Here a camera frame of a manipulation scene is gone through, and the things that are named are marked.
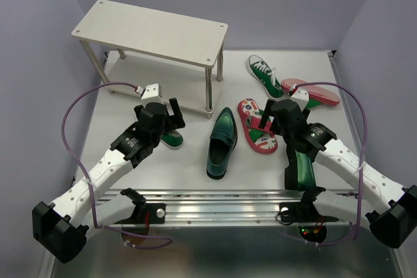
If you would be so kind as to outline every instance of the flip-flop strap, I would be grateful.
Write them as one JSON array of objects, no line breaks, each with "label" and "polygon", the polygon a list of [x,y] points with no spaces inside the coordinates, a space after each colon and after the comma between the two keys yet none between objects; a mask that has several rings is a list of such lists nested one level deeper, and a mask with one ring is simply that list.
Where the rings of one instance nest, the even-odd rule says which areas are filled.
[{"label": "flip-flop strap", "polygon": [[248,126],[249,130],[249,137],[252,140],[252,142],[256,142],[256,140],[258,140],[259,138],[261,138],[262,136],[264,136],[265,133],[272,133],[271,131],[269,131],[269,128],[271,127],[271,122],[267,122],[265,129],[260,129],[259,128],[259,123],[260,123],[261,119],[254,117],[253,115],[248,115],[246,117],[246,125]]},{"label": "flip-flop strap", "polygon": [[261,119],[259,117],[254,117],[250,115],[247,118],[250,118],[250,122],[248,124],[248,122],[246,121],[246,125],[248,125],[248,128],[250,128],[251,130],[260,130],[264,133],[274,134],[272,131],[270,131],[270,128],[272,126],[272,123],[270,121],[266,122],[264,128],[259,128],[259,123],[261,122]]}]

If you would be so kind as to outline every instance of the red flip-flop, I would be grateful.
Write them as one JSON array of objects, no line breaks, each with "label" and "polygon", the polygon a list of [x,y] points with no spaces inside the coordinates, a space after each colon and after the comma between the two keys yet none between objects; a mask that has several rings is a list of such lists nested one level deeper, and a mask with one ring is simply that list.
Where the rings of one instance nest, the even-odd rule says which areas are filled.
[{"label": "red flip-flop", "polygon": [[[306,83],[306,81],[297,78],[287,78],[281,82],[281,86],[284,91],[289,92],[289,89],[292,86],[303,83]],[[335,106],[340,103],[340,98],[337,94],[320,86],[310,85],[302,86],[300,88],[306,89],[311,99],[317,100],[323,104]]]},{"label": "red flip-flop", "polygon": [[237,111],[242,121],[243,131],[249,146],[258,153],[270,154],[278,148],[278,142],[269,129],[270,120],[264,129],[259,128],[261,121],[261,110],[252,98],[246,98],[239,102]]}]

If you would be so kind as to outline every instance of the white shelf top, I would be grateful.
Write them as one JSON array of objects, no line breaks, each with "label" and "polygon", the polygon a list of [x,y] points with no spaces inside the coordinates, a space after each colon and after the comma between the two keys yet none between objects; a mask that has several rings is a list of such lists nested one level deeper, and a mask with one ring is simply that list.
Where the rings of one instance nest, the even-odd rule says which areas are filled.
[{"label": "white shelf top", "polygon": [[227,24],[98,0],[72,31],[81,40],[212,68]]},{"label": "white shelf top", "polygon": [[[262,57],[269,66],[276,67],[275,75],[280,81],[295,77],[305,81],[335,82],[326,51],[225,51],[223,64],[225,81],[213,118],[208,120],[204,115],[183,110],[186,127],[179,132],[184,137],[184,145],[178,150],[171,150],[160,144],[149,158],[116,182],[112,189],[161,191],[284,189],[284,169],[288,166],[288,159],[282,137],[276,136],[278,149],[275,153],[256,153],[246,142],[237,113],[239,101],[245,98],[255,99],[261,107],[265,106],[268,99],[262,84],[249,75],[246,69],[246,62],[252,54]],[[328,89],[339,94],[335,87]],[[138,104],[140,104],[138,98],[100,90],[81,158],[87,169],[96,165],[110,143],[135,121],[133,108]],[[214,122],[224,107],[230,107],[235,116],[238,142],[225,177],[221,180],[213,180],[206,174],[208,143]],[[308,120],[326,125],[350,150],[356,151],[342,103],[335,107],[327,105],[314,107]],[[318,186],[326,189],[351,189],[331,170],[318,163],[314,163],[313,168]],[[81,177],[82,173],[78,171],[78,179]]]}]

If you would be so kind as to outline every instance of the wooden shelf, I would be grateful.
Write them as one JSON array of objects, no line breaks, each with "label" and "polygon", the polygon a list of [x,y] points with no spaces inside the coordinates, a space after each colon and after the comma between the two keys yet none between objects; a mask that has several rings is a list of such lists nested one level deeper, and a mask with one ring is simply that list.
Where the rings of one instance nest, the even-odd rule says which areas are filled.
[{"label": "wooden shelf", "polygon": [[212,68],[227,24],[98,0],[72,35],[123,50]]}]

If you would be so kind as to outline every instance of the shelf leg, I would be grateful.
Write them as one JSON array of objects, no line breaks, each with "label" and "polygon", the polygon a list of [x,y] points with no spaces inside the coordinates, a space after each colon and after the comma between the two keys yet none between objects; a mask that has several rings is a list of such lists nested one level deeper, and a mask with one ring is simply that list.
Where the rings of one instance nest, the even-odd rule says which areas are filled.
[{"label": "shelf leg", "polygon": [[123,49],[117,48],[117,51],[119,52],[120,59],[126,58],[126,54],[124,53]]},{"label": "shelf leg", "polygon": [[223,45],[217,56],[217,81],[223,81]]},{"label": "shelf leg", "polygon": [[94,54],[93,49],[91,49],[90,43],[85,40],[80,40],[81,45],[83,46],[86,54],[88,54],[91,62],[96,67],[100,77],[102,78],[103,83],[110,83],[109,78],[107,77],[106,73],[104,73],[103,66],[100,64],[100,61],[97,59],[96,55]]},{"label": "shelf leg", "polygon": [[206,111],[207,112],[213,111],[212,96],[211,96],[211,72],[212,72],[211,68],[206,68]]}]

